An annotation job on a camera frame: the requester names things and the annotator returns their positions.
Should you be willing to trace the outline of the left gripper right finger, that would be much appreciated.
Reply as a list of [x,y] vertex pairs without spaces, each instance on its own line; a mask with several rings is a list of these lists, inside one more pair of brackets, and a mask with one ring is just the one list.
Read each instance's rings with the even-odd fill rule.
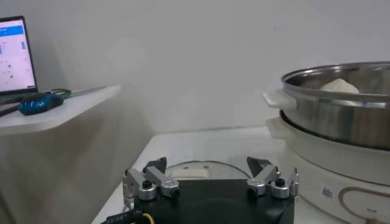
[[266,195],[277,200],[299,196],[300,175],[295,167],[288,178],[283,178],[279,168],[269,160],[248,156],[247,165],[252,174],[247,180],[249,201],[254,203]]

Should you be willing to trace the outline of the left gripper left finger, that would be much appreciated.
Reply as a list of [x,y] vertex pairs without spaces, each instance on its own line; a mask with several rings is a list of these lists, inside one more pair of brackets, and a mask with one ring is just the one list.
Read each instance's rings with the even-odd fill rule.
[[168,198],[180,195],[179,182],[165,175],[167,168],[166,157],[149,161],[142,171],[127,169],[122,176],[123,197],[129,201],[139,198],[141,201],[151,201],[159,192]]

